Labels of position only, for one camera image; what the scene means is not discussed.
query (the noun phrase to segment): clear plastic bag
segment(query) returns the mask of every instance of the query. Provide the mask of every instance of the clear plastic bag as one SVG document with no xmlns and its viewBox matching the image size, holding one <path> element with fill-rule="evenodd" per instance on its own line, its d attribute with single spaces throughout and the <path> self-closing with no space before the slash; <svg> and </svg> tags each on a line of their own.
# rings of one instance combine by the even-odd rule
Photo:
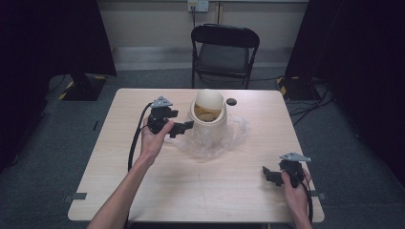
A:
<svg viewBox="0 0 405 229">
<path fill-rule="evenodd" d="M 225 127 L 220 129 L 219 134 L 214 134 L 212 132 L 218 132 L 218 129 L 195 126 L 184 135 L 177 135 L 176 138 L 167 137 L 165 140 L 191 155 L 216 157 L 239 145 L 248 133 L 248 123 L 242 117 L 229 116 Z"/>
</svg>

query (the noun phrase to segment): finger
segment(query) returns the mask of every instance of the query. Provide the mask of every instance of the finger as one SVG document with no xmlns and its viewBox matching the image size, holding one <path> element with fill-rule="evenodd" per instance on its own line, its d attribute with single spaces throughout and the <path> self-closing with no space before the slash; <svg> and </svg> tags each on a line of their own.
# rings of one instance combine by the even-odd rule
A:
<svg viewBox="0 0 405 229">
<path fill-rule="evenodd" d="M 148 134 L 148 133 L 152 134 L 152 132 L 151 132 L 151 130 L 149 128 L 145 128 L 147 125 L 148 125 L 148 117 L 145 117 L 143 119 L 143 127 L 142 127 L 142 134 L 143 135 Z"/>
<path fill-rule="evenodd" d="M 281 172 L 281 179 L 284 182 L 284 185 L 288 188 L 292 188 L 291 181 L 289 180 L 289 174 L 285 171 Z"/>
<path fill-rule="evenodd" d="M 310 173 L 306 169 L 303 169 L 303 171 L 304 171 L 305 178 L 308 180 L 308 182 L 310 182 L 312 180 Z"/>
<path fill-rule="evenodd" d="M 166 124 L 164 124 L 163 128 L 161 128 L 159 135 L 163 135 L 164 137 L 172 130 L 174 125 L 175 122 L 173 120 L 169 120 L 168 122 L 166 122 Z"/>
</svg>

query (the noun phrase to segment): electrical outlet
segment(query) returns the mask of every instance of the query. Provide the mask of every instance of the electrical outlet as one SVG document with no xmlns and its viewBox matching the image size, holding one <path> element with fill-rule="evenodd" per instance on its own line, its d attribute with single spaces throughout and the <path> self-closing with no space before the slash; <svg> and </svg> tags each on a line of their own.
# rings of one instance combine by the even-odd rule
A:
<svg viewBox="0 0 405 229">
<path fill-rule="evenodd" d="M 194 7 L 194 11 L 208 11 L 209 0 L 187 0 L 187 10 L 193 11 L 192 8 Z"/>
<path fill-rule="evenodd" d="M 198 0 L 187 0 L 187 8 L 188 11 L 193 11 L 192 8 L 194 7 L 194 11 L 198 11 L 199 1 Z"/>
<path fill-rule="evenodd" d="M 208 11 L 209 1 L 208 0 L 199 0 L 198 11 Z"/>
</svg>

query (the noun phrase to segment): table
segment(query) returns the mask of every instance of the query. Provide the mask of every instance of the table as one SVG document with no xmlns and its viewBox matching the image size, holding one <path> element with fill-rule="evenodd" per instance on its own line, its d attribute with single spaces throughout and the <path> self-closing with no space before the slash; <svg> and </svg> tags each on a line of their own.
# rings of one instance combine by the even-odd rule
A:
<svg viewBox="0 0 405 229">
<path fill-rule="evenodd" d="M 218 90 L 228 117 L 248 121 L 240 145 L 219 157 L 204 159 L 165 142 L 147 172 L 131 207 L 130 220 L 153 222 L 289 222 L 292 221 L 283 189 L 266 181 L 262 166 L 279 170 L 280 155 L 302 153 L 284 99 L 277 91 Z M 91 220 L 127 173 L 127 159 L 141 111 L 163 95 L 184 122 L 198 90 L 120 89 L 106 117 L 96 146 L 77 188 L 87 193 L 73 201 L 71 220 Z M 139 144 L 134 158 L 138 157 Z M 313 198 L 314 222 L 324 219 L 318 198 Z"/>
</svg>

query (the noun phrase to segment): wall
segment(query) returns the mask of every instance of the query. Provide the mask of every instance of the wall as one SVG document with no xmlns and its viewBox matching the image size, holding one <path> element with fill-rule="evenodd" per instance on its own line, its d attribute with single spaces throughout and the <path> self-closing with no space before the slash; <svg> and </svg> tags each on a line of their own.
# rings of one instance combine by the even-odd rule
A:
<svg viewBox="0 0 405 229">
<path fill-rule="evenodd" d="M 186 1 L 98 1 L 112 47 L 190 47 L 192 13 Z M 292 48 L 307 3 L 304 1 L 210 1 L 196 25 L 248 27 L 261 37 L 261 49 Z"/>
</svg>

